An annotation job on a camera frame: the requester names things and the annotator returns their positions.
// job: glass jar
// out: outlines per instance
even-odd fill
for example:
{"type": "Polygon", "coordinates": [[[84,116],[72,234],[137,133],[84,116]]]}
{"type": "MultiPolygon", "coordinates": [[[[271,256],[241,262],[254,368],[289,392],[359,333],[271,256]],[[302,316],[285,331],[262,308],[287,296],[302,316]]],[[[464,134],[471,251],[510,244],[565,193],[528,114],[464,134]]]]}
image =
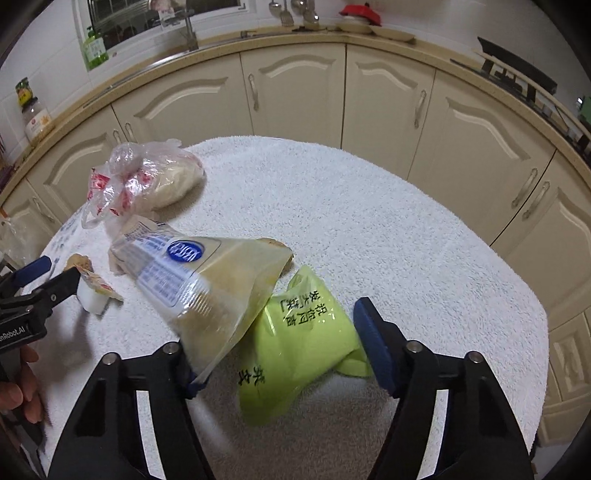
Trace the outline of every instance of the glass jar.
{"type": "Polygon", "coordinates": [[[34,148],[53,129],[51,115],[35,96],[25,77],[17,84],[18,103],[22,107],[22,118],[29,143],[34,148]]]}

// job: white towel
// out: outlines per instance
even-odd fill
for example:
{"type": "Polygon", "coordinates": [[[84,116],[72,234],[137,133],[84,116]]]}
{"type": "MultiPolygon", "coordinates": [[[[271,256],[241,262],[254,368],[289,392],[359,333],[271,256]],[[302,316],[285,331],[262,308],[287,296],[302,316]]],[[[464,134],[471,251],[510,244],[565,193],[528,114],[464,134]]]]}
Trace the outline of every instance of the white towel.
{"type": "MultiPolygon", "coordinates": [[[[285,288],[307,264],[351,314],[369,296],[407,338],[433,352],[482,352],[532,445],[544,401],[547,319],[525,283],[455,215],[414,186],[340,150],[260,137],[218,138],[190,147],[207,180],[160,219],[188,235],[272,237],[295,252],[280,279],[285,288]]],[[[84,231],[74,215],[46,249],[59,257],[88,255],[125,298],[98,318],[75,298],[59,305],[38,343],[35,366],[51,426],[45,465],[90,373],[101,356],[154,352],[175,339],[147,299],[126,278],[109,272],[104,227],[84,231]]],[[[366,478],[397,402],[374,379],[325,375],[271,424],[246,426],[238,409],[234,352],[214,370],[209,386],[189,402],[197,434],[219,480],[366,478]]],[[[438,397],[420,476],[434,471],[446,395],[438,397]]],[[[163,478],[145,398],[142,431],[151,473],[163,478]]]]}

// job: food package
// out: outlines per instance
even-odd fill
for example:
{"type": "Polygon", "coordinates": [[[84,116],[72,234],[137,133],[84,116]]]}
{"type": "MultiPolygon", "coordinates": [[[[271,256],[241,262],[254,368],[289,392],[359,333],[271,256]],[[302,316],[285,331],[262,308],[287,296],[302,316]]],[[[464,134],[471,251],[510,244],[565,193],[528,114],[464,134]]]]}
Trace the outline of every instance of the food package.
{"type": "Polygon", "coordinates": [[[353,323],[308,266],[273,295],[240,343],[240,407],[251,425],[284,414],[300,391],[331,368],[372,374],[353,323]]]}
{"type": "Polygon", "coordinates": [[[134,215],[109,255],[179,335],[202,384],[265,306],[292,252],[266,240],[185,236],[134,215]]]}
{"type": "Polygon", "coordinates": [[[203,164],[180,146],[179,140],[117,145],[90,172],[82,226],[146,215],[183,198],[203,178],[203,164]]]}
{"type": "Polygon", "coordinates": [[[123,301],[123,297],[113,290],[100,275],[95,273],[90,258],[73,254],[68,258],[64,271],[72,267],[76,267],[80,272],[81,281],[78,283],[76,297],[87,312],[100,315],[109,299],[123,301]]]}

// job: kitchen cabinet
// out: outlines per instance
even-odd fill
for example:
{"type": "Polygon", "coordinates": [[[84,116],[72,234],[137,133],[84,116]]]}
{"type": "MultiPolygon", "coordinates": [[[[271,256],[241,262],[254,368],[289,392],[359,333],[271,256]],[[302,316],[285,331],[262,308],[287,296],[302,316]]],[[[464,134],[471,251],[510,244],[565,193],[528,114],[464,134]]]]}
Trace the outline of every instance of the kitchen cabinet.
{"type": "Polygon", "coordinates": [[[255,135],[340,148],[344,45],[262,48],[241,59],[255,135]]]}
{"type": "Polygon", "coordinates": [[[26,232],[25,247],[33,257],[41,255],[51,237],[61,227],[59,220],[26,179],[20,181],[2,208],[8,217],[15,223],[18,222],[26,232]]]}
{"type": "Polygon", "coordinates": [[[540,438],[568,442],[591,408],[591,191],[560,153],[492,249],[548,315],[551,371],[540,438]]]}
{"type": "Polygon", "coordinates": [[[408,181],[491,244],[524,204],[554,151],[493,97],[438,71],[408,181]]]}
{"type": "Polygon", "coordinates": [[[90,169],[109,160],[125,137],[110,106],[82,122],[27,174],[37,196],[61,222],[86,201],[90,169]]]}
{"type": "Polygon", "coordinates": [[[343,150],[406,179],[434,78],[424,63],[348,46],[343,150]]]}
{"type": "Polygon", "coordinates": [[[240,55],[209,60],[138,88],[113,103],[130,141],[252,135],[240,55]]]}

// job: human hand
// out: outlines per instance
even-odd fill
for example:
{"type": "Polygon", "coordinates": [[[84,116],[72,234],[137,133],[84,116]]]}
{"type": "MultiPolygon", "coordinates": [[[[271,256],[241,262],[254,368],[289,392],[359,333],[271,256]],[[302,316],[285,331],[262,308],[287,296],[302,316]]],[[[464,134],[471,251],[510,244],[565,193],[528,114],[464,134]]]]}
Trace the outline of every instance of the human hand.
{"type": "Polygon", "coordinates": [[[43,419],[43,407],[39,397],[37,379],[28,364],[39,360],[30,346],[21,347],[21,372],[17,383],[0,382],[0,410],[13,410],[23,405],[25,418],[31,423],[43,419]]]}

